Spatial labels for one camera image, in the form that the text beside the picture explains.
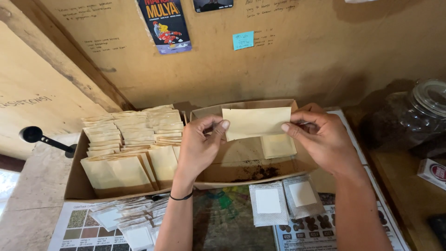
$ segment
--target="blue sticky note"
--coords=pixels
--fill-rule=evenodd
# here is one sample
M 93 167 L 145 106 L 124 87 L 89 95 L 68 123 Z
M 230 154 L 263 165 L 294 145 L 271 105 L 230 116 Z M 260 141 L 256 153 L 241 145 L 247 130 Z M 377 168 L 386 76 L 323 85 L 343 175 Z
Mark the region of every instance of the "blue sticky note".
M 254 46 L 254 31 L 243 32 L 232 35 L 232 42 L 234 43 L 234 50 Z

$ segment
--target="jar lid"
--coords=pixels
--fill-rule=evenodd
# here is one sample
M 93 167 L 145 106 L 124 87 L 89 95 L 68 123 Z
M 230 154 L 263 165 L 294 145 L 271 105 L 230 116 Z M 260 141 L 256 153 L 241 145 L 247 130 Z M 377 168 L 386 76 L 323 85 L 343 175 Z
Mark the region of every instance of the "jar lid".
M 446 82 L 429 79 L 416 87 L 415 99 L 433 113 L 446 117 Z

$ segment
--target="black wristband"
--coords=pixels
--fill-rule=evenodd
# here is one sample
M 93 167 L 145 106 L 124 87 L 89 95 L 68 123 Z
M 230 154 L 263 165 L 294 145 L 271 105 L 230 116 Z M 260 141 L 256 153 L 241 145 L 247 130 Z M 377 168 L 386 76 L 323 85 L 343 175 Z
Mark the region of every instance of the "black wristband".
M 182 198 L 182 199 L 175 199 L 175 198 L 172 197 L 172 195 L 170 195 L 170 193 L 169 193 L 169 197 L 170 197 L 172 200 L 183 201 L 183 200 L 187 200 L 187 199 L 189 199 L 190 197 L 192 197 L 192 194 L 193 194 L 193 193 L 194 193 L 194 190 L 192 190 L 192 192 L 191 192 L 188 196 L 186 196 L 186 197 L 184 197 L 184 198 Z

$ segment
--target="forearm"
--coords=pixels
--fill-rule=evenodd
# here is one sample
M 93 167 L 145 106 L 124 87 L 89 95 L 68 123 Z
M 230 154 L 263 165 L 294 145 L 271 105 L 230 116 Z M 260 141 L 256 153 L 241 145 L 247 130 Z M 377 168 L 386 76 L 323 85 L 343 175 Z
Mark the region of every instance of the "forearm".
M 336 236 L 340 251 L 392 251 L 378 217 L 376 198 L 364 168 L 336 178 Z
M 189 195 L 193 183 L 193 180 L 177 173 L 173 180 L 172 197 L 179 199 Z M 192 224 L 192 197 L 182 201 L 170 198 L 154 251 L 192 250 Z

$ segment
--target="left hand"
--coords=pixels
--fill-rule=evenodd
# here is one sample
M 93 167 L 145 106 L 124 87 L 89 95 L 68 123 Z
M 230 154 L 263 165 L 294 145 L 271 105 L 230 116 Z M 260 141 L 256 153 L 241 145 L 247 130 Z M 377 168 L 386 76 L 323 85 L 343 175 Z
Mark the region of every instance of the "left hand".
M 208 115 L 187 124 L 183 129 L 175 176 L 194 182 L 197 176 L 214 161 L 220 144 L 226 142 L 222 136 L 229 125 L 228 120 L 223 120 L 217 115 Z M 204 134 L 203 131 L 209 128 L 213 128 L 212 134 Z

